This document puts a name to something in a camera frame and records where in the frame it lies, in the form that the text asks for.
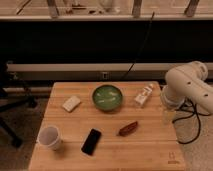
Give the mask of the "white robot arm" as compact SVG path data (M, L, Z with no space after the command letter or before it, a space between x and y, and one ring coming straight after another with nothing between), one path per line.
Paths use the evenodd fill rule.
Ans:
M165 74L166 85L160 95L164 124L172 122L175 110L186 98L213 114L213 87L205 82L207 77L208 68L200 61L176 66Z

